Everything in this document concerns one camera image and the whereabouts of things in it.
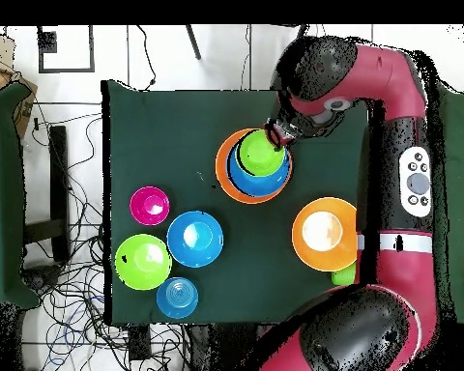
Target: green tabletop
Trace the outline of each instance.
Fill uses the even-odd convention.
[[[436,248],[434,254],[439,263],[449,263],[449,291],[453,308],[457,322],[464,323],[464,94],[446,90],[442,90],[442,94],[441,117],[447,156],[445,169],[449,251],[448,258],[443,258],[442,247]]]
[[[221,143],[242,128],[259,128],[268,118],[275,94],[269,91],[136,92],[108,81],[110,104],[112,321],[114,324],[178,322],[163,316],[156,290],[138,292],[118,278],[113,257],[129,236],[140,233],[166,239],[179,214],[200,210],[213,215],[224,233],[224,249],[211,265],[189,269],[174,262],[171,276],[194,282],[199,304],[186,323],[279,322],[301,304],[332,287],[329,274],[307,267],[291,244],[296,214],[322,196],[356,205],[356,188],[366,109],[362,103],[346,113],[328,138],[302,141],[292,148],[294,172],[273,200],[244,205],[220,188],[215,157]],[[450,280],[438,269],[440,284],[451,283],[458,321],[464,323],[464,100],[444,94],[446,167],[449,200]],[[157,186],[170,199],[168,218],[155,227],[135,222],[132,194]]]
[[[24,177],[13,114],[29,90],[12,82],[0,90],[0,301],[20,308],[40,302],[20,278],[24,250]]]

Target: light blue bowl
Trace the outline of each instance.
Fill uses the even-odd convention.
[[[228,176],[232,184],[241,192],[253,197],[271,195],[279,190],[289,175],[289,156],[285,158],[280,167],[268,177],[256,177],[243,170],[237,161],[237,146],[229,154],[227,160]]]
[[[196,286],[183,277],[166,279],[157,290],[157,305],[171,319],[184,319],[198,303]]]
[[[209,265],[223,248],[223,232],[219,223],[200,211],[177,216],[168,227],[166,240],[172,257],[188,268]]]

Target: button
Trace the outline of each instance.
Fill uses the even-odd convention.
[[[423,174],[413,174],[407,179],[407,187],[417,195],[424,195],[429,190],[429,180]]]

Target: floor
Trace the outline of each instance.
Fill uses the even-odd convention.
[[[249,88],[249,63],[245,24],[193,25],[202,60],[194,58],[185,26],[142,26],[147,33],[147,48],[156,84],[152,90],[239,90]],[[143,34],[136,26],[94,26],[94,72],[39,73],[39,50],[37,28],[24,26],[0,27],[0,32],[15,40],[14,69],[21,71],[29,81],[38,85],[37,100],[32,117],[49,123],[64,122],[67,127],[69,164],[93,157],[71,168],[71,175],[83,186],[86,200],[99,212],[102,211],[102,95],[100,81],[120,80],[134,89],[144,89],[153,78],[145,51]],[[56,31],[57,53],[45,54],[46,69],[83,69],[89,67],[90,55],[87,26],[43,27],[44,31]],[[311,24],[310,35],[334,35],[360,37],[375,43],[421,50],[435,62],[442,79],[457,91],[464,90],[464,25],[336,25]],[[276,60],[282,50],[296,36],[297,29],[273,25],[253,24],[251,88],[268,89]],[[37,141],[45,143],[45,126],[34,132],[30,127],[26,133],[24,169],[27,190],[26,221],[34,222],[49,218],[49,153]],[[78,196],[83,193],[79,185],[73,186]],[[72,223],[77,220],[76,203],[70,203]],[[97,234],[101,216],[88,209],[83,220],[79,241]],[[48,241],[41,243],[45,252],[51,254]],[[48,258],[37,244],[28,245],[26,266],[48,263]],[[72,263],[83,268],[77,280],[95,276],[94,286],[102,292],[102,272],[88,269],[92,257],[88,246],[82,246],[73,256]],[[102,309],[102,298],[96,303]],[[80,333],[66,331],[55,324],[50,316],[73,323],[82,329],[87,321],[83,302],[73,297],[56,294],[45,298],[43,305],[27,313],[23,328],[23,354],[27,369],[42,371],[125,371],[118,361],[129,366],[124,353],[110,350],[100,340],[94,353],[93,339],[88,342]],[[107,329],[117,334],[118,329]],[[152,326],[155,336],[153,351],[168,350],[168,344],[177,347],[165,352],[171,371],[181,371],[183,359],[182,337],[169,331],[167,325]],[[155,358],[148,362],[132,361],[133,371],[145,371],[160,367]]]

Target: stacked bowls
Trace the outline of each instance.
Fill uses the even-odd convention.
[[[216,170],[229,196],[243,203],[260,203],[283,190],[291,174],[292,158],[285,148],[271,144],[263,129],[245,129],[221,146]]]

